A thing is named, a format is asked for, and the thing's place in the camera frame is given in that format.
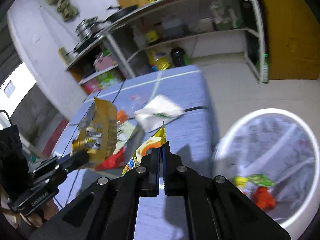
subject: bottle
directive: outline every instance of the bottle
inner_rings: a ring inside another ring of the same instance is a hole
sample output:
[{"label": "bottle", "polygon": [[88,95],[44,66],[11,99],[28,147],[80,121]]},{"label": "bottle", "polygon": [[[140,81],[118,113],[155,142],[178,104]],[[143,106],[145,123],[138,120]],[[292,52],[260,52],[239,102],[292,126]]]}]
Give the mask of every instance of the bottle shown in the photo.
[{"label": "bottle", "polygon": [[263,65],[262,65],[262,83],[269,83],[269,64],[268,54],[263,54]]}]

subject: metal screw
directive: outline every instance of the metal screw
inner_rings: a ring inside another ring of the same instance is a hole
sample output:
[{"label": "metal screw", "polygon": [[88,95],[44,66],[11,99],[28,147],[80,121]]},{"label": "metal screw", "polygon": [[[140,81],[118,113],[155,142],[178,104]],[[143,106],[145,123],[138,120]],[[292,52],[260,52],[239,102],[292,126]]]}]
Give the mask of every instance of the metal screw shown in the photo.
[{"label": "metal screw", "polygon": [[177,170],[180,171],[180,172],[185,172],[185,171],[187,171],[187,167],[181,165],[181,166],[179,166],[179,167],[177,168]]},{"label": "metal screw", "polygon": [[143,166],[140,166],[136,169],[137,173],[144,173],[147,169]]},{"label": "metal screw", "polygon": [[105,185],[107,183],[108,183],[108,178],[106,178],[106,177],[102,177],[102,178],[98,179],[99,185]]},{"label": "metal screw", "polygon": [[218,182],[218,183],[225,183],[226,182],[226,179],[224,178],[224,177],[222,177],[222,176],[217,176],[216,177],[216,182]]}]

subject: pink basket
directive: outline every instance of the pink basket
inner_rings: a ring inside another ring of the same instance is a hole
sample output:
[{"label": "pink basket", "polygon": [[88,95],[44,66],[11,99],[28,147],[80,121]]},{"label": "pink basket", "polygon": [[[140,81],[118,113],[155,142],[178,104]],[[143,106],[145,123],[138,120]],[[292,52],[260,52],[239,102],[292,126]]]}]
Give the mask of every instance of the pink basket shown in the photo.
[{"label": "pink basket", "polygon": [[113,63],[113,57],[111,55],[108,55],[106,57],[98,58],[93,65],[99,70],[105,70],[106,68],[113,66]]}]

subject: grey wall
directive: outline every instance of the grey wall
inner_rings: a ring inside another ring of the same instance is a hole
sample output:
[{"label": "grey wall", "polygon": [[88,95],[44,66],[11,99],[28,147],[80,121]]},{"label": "grey wall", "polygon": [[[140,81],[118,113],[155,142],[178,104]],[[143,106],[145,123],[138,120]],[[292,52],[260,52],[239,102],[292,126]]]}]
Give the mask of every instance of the grey wall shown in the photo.
[{"label": "grey wall", "polygon": [[57,113],[57,109],[35,84],[13,112],[11,120],[18,126],[19,132],[35,145]]}]

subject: window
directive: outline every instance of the window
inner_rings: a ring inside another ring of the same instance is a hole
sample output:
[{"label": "window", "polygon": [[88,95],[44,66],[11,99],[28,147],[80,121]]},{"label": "window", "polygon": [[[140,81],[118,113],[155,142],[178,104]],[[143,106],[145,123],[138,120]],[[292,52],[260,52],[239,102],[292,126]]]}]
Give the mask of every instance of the window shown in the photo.
[{"label": "window", "polygon": [[4,93],[7,95],[8,98],[10,98],[10,96],[12,95],[12,93],[14,92],[15,89],[16,89],[16,87],[14,86],[12,81],[10,80],[9,83],[7,84],[7,86],[4,88]]}]

